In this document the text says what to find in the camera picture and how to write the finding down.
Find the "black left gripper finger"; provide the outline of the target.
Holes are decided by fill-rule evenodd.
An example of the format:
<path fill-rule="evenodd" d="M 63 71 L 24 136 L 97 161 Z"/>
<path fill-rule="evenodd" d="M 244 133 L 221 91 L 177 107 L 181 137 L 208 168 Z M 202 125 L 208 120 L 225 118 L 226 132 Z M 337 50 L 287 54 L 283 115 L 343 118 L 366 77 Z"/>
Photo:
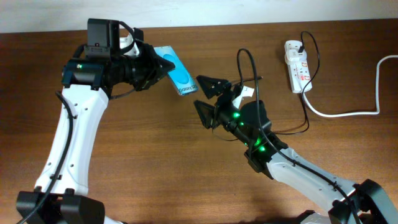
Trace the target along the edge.
<path fill-rule="evenodd" d="M 145 76 L 139 81 L 138 86 L 136 86 L 136 91 L 148 90 L 151 86 L 163 79 L 163 77 L 165 77 L 164 73 L 153 73 L 152 75 Z"/>
<path fill-rule="evenodd" d="M 174 60 L 166 59 L 166 55 L 171 54 L 171 46 L 155 47 L 154 50 L 157 54 L 157 59 L 159 61 L 160 71 L 166 75 L 168 72 L 175 69 Z"/>

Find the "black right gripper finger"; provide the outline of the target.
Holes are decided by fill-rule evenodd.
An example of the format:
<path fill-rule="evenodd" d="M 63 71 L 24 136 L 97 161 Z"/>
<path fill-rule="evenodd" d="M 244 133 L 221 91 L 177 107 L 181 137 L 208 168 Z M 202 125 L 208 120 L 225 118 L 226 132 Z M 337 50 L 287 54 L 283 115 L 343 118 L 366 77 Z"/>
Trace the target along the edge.
<path fill-rule="evenodd" d="M 214 96 L 220 96 L 231 88 L 231 83 L 225 79 L 211 78 L 204 75 L 199 75 L 196 79 L 208 99 Z"/>
<path fill-rule="evenodd" d="M 200 117 L 202 125 L 206 129 L 214 129 L 214 112 L 215 107 L 200 100 L 194 101 L 195 109 Z"/>

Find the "blue Galaxy smartphone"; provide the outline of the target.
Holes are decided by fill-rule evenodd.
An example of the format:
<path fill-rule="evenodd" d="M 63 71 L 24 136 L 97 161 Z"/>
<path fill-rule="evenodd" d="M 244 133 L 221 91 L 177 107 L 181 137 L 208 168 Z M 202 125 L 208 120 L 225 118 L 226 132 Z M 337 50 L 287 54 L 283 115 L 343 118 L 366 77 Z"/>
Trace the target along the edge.
<path fill-rule="evenodd" d="M 155 47 L 154 49 L 157 55 L 175 65 L 175 68 L 168 72 L 168 77 L 180 96 L 198 91 L 197 84 L 171 46 Z"/>

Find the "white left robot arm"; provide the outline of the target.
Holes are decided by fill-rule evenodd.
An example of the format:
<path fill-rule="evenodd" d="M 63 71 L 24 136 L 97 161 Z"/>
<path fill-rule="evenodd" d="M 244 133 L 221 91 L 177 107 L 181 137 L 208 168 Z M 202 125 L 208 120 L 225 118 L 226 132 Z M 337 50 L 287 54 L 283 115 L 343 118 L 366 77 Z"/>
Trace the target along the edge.
<path fill-rule="evenodd" d="M 88 197 L 88 172 L 102 115 L 115 85 L 149 89 L 175 65 L 144 42 L 144 33 L 122 21 L 88 19 L 87 41 L 62 69 L 56 92 L 62 108 L 50 154 L 31 192 L 21 191 L 16 208 L 22 223 L 111 223 L 103 202 Z"/>

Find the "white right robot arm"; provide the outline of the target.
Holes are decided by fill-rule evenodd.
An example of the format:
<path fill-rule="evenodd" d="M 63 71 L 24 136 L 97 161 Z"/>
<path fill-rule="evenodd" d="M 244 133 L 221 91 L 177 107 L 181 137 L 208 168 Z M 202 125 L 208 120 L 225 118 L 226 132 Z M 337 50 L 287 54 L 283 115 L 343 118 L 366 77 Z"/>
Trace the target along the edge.
<path fill-rule="evenodd" d="M 234 105 L 242 85 L 203 75 L 197 82 L 208 99 L 218 98 L 214 105 L 194 102 L 203 126 L 224 127 L 247 146 L 244 155 L 255 172 L 291 186 L 328 213 L 307 210 L 297 222 L 397 223 L 397 209 L 378 183 L 367 179 L 357 184 L 304 159 L 272 132 L 263 101 Z"/>

